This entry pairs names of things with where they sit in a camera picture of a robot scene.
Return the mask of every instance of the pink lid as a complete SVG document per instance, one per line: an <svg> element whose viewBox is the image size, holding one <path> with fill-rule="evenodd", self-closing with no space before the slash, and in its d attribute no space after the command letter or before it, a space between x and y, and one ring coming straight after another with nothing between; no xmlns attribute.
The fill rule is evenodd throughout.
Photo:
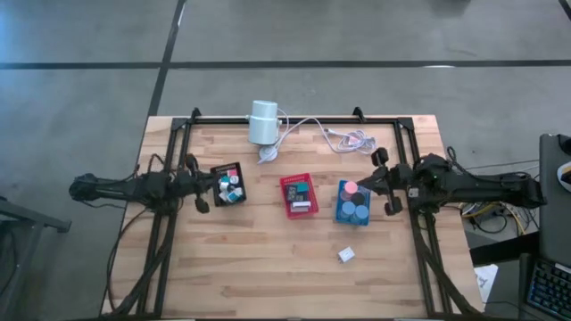
<svg viewBox="0 0 571 321"><path fill-rule="evenodd" d="M343 189L347 193L357 193L357 190L359 188L357 187L357 184L355 184L355 182L347 182L345 183L345 187Z"/></svg>

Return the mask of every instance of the black container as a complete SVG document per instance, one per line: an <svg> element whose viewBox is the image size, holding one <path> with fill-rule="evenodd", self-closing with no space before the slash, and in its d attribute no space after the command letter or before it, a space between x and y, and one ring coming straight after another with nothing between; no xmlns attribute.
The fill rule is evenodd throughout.
<svg viewBox="0 0 571 321"><path fill-rule="evenodd" d="M238 173L238 178L240 178L240 181L238 182L238 184L236 186L242 188L242 197L240 197L240 199L236 202L224 202L218 196L218 194L220 194L220 192L221 192L219 184L218 184L218 180L222 176L224 176L224 175L222 175L222 173L226 173L229 169L235 169L236 172ZM236 205L236 204L239 204L239 203L244 202L246 200L246 186L244 184L244 177L242 176L242 169L240 168L239 162L235 162L235 163L221 165L221 166L217 166L215 168L211 168L211 174L213 174L215 179L216 179L216 183L212 187L212 191L214 192L214 204L216 205L216 207L225 207L225 206Z"/></svg>

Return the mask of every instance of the yellow wire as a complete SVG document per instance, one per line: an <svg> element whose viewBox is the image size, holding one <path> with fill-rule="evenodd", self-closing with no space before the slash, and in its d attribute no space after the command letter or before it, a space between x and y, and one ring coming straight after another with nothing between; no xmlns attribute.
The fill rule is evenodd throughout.
<svg viewBox="0 0 571 321"><path fill-rule="evenodd" d="M519 221L519 218L517 217L517 215L513 212L513 210L511 210L510 207L505 206L505 208L508 210L508 212L511 214L511 216L514 217L514 219L516 220L516 223L519 226L519 229L521 230L522 235L525 235L524 226L521 225L521 222Z"/></svg>
<svg viewBox="0 0 571 321"><path fill-rule="evenodd" d="M486 206L484 206L481 210L477 211L476 213L472 213L472 214L467 214L467 215L462 215L463 218L473 218L476 217L478 215L482 215L484 213L486 213L488 210L491 210L492 208L494 208L495 206L497 206L498 203L497 202L493 202L490 203Z"/></svg>

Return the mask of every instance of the charging cable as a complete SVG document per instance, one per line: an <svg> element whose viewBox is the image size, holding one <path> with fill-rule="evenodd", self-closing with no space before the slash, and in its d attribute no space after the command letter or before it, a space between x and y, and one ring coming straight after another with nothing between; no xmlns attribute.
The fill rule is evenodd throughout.
<svg viewBox="0 0 571 321"><path fill-rule="evenodd" d="M306 119L301 120L297 124L293 125L291 128L289 127L289 116L278 108L278 110L285 115L285 122L286 128L284 134L279 137L275 144L263 146L260 149L260 160L258 164L262 164L267 161L273 161L277 157L277 151L279 150L279 146L284 142L284 139L291 133L295 128L300 126L302 123L308 120L314 120L321 129L321 133L323 133L323 137L329 144L329 147L333 152L343 153L343 152L361 152L364 154L371 154L377 148L377 140L374 137L368 137L362 130L355 130L347 134L337 133L333 129L323 128L319 120L308 117ZM341 141L334 147L329 140L329 135L332 136L340 136Z"/></svg>

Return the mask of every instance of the red container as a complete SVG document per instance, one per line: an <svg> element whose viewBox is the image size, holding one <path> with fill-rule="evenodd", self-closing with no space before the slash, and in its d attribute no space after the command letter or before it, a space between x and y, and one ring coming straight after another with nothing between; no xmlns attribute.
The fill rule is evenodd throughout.
<svg viewBox="0 0 571 321"><path fill-rule="evenodd" d="M292 212L292 209L289 206L289 202L287 201L287 190L286 190L286 186L288 186L292 183L307 183L308 184L308 186L310 188L310 190L308 192L308 198L309 198L309 201L311 202L310 210L308 210L306 212ZM313 189L313 184L311 182L310 173L298 174L298 175L293 175L290 177L281 177L279 179L279 184L281 185L281 188L282 188L282 196L284 197L284 204L286 205L285 211L287 212L288 218L299 218L302 216L315 214L315 213L319 212L318 199L317 199L317 197L315 197L315 190Z"/></svg>

